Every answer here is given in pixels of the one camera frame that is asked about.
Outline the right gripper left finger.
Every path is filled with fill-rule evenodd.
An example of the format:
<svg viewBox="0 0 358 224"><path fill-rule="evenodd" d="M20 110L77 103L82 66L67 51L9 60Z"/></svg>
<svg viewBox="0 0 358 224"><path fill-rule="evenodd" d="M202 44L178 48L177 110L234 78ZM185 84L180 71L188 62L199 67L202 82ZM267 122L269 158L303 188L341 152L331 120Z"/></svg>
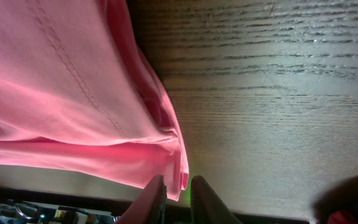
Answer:
<svg viewBox="0 0 358 224"><path fill-rule="evenodd" d="M162 175L155 175L116 224L164 224L167 187Z"/></svg>

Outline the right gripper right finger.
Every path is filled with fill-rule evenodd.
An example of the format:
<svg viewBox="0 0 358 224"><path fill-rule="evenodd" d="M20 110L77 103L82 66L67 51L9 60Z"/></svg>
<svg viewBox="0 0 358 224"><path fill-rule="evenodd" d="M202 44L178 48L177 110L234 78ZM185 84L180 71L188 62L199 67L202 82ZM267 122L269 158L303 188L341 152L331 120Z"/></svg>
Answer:
<svg viewBox="0 0 358 224"><path fill-rule="evenodd" d="M191 180L191 219L194 224L242 224L200 175Z"/></svg>

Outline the salmon pink t-shirt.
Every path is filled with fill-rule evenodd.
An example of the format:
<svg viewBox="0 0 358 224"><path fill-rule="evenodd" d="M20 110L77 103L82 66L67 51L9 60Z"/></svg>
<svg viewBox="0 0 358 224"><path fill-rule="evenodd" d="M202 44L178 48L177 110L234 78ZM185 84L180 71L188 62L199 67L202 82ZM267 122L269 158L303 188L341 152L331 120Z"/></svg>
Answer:
<svg viewBox="0 0 358 224"><path fill-rule="evenodd" d="M137 188L162 175L179 199L180 126L125 1L0 1L0 165Z"/></svg>

